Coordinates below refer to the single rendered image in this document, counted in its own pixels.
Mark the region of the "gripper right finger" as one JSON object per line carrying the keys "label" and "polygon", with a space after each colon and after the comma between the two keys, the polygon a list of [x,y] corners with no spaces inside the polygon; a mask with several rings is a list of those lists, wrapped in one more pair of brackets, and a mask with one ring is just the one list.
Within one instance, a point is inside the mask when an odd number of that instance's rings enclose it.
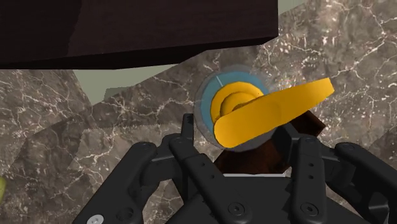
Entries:
{"label": "gripper right finger", "polygon": [[368,150],[327,147],[289,123],[272,141],[292,168],[292,224],[397,224],[397,170]]}

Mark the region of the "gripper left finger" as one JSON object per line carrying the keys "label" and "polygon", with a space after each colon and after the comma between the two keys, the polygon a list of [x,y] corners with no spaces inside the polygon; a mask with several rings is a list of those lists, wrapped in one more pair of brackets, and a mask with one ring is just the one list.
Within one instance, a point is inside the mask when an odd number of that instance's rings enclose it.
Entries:
{"label": "gripper left finger", "polygon": [[251,206],[193,140],[193,116],[185,114],[181,132],[165,136],[160,146],[133,144],[73,224],[144,224],[145,204],[168,179],[184,204],[166,224],[251,224]]}

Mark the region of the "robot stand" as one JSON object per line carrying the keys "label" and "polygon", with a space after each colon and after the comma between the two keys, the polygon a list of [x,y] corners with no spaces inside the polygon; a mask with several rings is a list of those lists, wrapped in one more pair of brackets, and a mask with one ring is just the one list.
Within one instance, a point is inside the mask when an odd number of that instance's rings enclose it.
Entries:
{"label": "robot stand", "polygon": [[278,34],[278,0],[0,0],[0,69],[178,64]]}

